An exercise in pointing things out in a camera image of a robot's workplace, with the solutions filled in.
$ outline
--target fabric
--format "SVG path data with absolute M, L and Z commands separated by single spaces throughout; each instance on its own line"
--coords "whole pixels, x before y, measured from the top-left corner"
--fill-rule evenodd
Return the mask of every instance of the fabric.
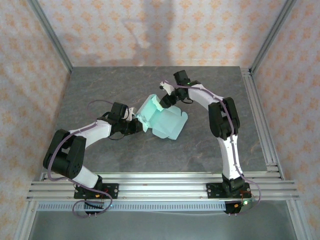
M 0 4 L 0 239 L 11 240 L 48 149 L 68 72 L 26 0 Z
M 320 236 L 320 1 L 297 1 L 255 76 L 287 179 Z
M 75 67 L 250 67 L 285 0 L 40 0 Z

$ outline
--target patterned wallpaper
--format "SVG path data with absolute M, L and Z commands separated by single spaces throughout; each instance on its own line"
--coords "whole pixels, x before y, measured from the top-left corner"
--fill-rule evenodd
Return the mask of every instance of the patterned wallpaper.
M 285 0 L 39 2 L 76 67 L 250 67 Z
M 0 4 L 0 239 L 40 173 L 68 72 L 26 0 Z
M 255 80 L 285 177 L 298 181 L 320 236 L 319 0 L 296 2 Z

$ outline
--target purple cable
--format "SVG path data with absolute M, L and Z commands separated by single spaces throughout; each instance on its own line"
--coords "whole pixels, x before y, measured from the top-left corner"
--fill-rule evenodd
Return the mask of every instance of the purple cable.
M 105 102 L 105 103 L 112 104 L 112 102 L 107 101 L 107 100 L 101 100 L 101 99 L 93 100 L 93 101 L 89 102 L 88 105 L 87 105 L 87 107 L 86 107 L 87 113 L 88 113 L 89 115 L 91 115 L 91 114 L 90 114 L 90 111 L 89 111 L 89 105 L 91 105 L 92 103 L 95 103 L 95 102 Z M 76 182 L 76 181 L 73 181 L 72 179 L 67 178 L 67 177 L 57 177 L 57 178 L 53 178 L 53 177 L 51 176 L 51 168 L 52 168 L 52 165 L 53 165 L 53 163 L 54 163 L 54 160 L 55 160 L 55 158 L 56 158 L 56 156 L 57 156 L 57 154 L 58 154 L 58 151 L 60 150 L 60 148 L 62 147 L 62 145 L 63 145 L 69 138 L 71 138 L 73 135 L 76 135 L 76 134 L 79 134 L 79 133 L 81 133 L 81 132 L 84 132 L 84 131 L 88 131 L 88 130 L 90 130 L 90 129 L 93 129 L 95 126 L 97 126 L 97 124 L 98 124 L 98 122 L 95 121 L 94 124 L 92 124 L 92 125 L 90 125 L 90 126 L 87 126 L 87 127 L 84 127 L 84 128 L 81 128 L 80 130 L 74 131 L 74 132 L 70 133 L 68 136 L 66 136 L 66 137 L 58 144 L 58 146 L 57 146 L 56 149 L 54 150 L 54 152 L 53 152 L 53 154 L 52 154 L 52 157 L 51 157 L 51 159 L 50 159 L 50 162 L 49 162 L 48 172 L 47 172 L 47 173 L 48 173 L 48 178 L 49 178 L 51 181 L 53 181 L 53 182 L 56 182 L 56 181 L 59 181 L 59 180 L 69 180 L 70 182 L 78 185 L 79 187 L 82 187 L 82 188 L 84 188 L 84 189 L 87 189 L 87 190 L 89 190 L 89 191 L 96 192 L 96 193 L 99 193 L 99 194 L 104 194 L 104 195 L 106 195 L 107 197 L 109 197 L 109 198 L 110 198 L 110 203 L 109 203 L 109 205 L 108 205 L 104 210 L 100 211 L 99 213 L 95 213 L 95 214 L 94 214 L 95 216 L 98 216 L 98 215 L 101 215 L 101 214 L 105 213 L 105 212 L 111 207 L 112 202 L 113 202 L 113 199 L 112 199 L 111 195 L 108 194 L 107 192 L 100 191 L 100 190 L 96 190 L 96 189 L 93 189 L 93 188 L 84 186 L 84 185 L 82 185 L 82 184 L 80 184 L 80 183 L 78 183 L 78 182 Z M 99 202 L 99 201 L 79 200 L 79 201 L 77 201 L 77 202 L 73 205 L 73 207 L 72 207 L 72 213 L 73 213 L 73 215 L 75 215 L 76 217 L 81 218 L 81 219 L 86 219 L 86 218 L 90 218 L 91 214 L 89 214 L 89 215 L 78 215 L 78 214 L 76 213 L 76 211 L 75 211 L 75 207 L 76 207 L 76 205 L 77 205 L 78 203 L 99 204 L 100 202 Z
M 173 86 L 174 88 L 184 88 L 184 89 L 196 89 L 196 90 L 200 90 L 200 91 L 203 91 L 203 92 L 209 94 L 211 97 L 213 97 L 213 99 L 218 100 L 218 101 L 220 102 L 220 104 L 222 105 L 223 110 L 224 110 L 224 112 L 225 112 L 225 114 L 226 114 L 226 117 L 227 117 L 227 119 L 228 119 L 228 122 L 229 122 L 229 124 L 230 124 L 230 126 L 231 126 L 230 139 L 231 139 L 233 162 L 234 162 L 235 169 L 236 169 L 236 171 L 238 172 L 238 174 L 240 175 L 240 177 L 241 177 L 244 181 L 246 181 L 247 183 L 254 184 L 254 185 L 256 185 L 256 187 L 258 188 L 258 191 L 259 191 L 259 199 L 258 199 L 257 204 L 254 205 L 254 207 L 255 207 L 255 206 L 258 206 L 258 204 L 259 204 L 260 201 L 261 201 L 261 196 L 262 196 L 262 194 L 261 194 L 261 188 L 260 188 L 260 186 L 259 186 L 256 182 L 254 182 L 254 181 L 252 181 L 252 180 L 249 180 L 249 179 L 247 179 L 245 176 L 243 176 L 243 175 L 241 174 L 238 166 L 237 166 L 236 149 L 235 149 L 234 140 L 233 140 L 233 135 L 235 134 L 235 128 L 234 128 L 234 125 L 233 125 L 233 123 L 232 123 L 231 117 L 230 117 L 230 115 L 229 115 L 229 112 L 228 112 L 227 107 L 226 107 L 226 105 L 224 104 L 224 102 L 223 102 L 221 99 L 215 97 L 215 95 L 214 95 L 211 91 L 209 91 L 208 89 L 205 89 L 205 88 L 195 87 L 195 86 L 180 86 L 180 85 L 176 85 L 176 84 L 173 84 L 172 86 Z M 244 213 L 246 213 L 246 212 L 247 212 L 247 211 L 241 212 L 241 213 L 235 213 L 234 215 L 235 215 L 235 216 L 240 215 L 240 214 L 242 215 L 242 214 L 244 214 Z

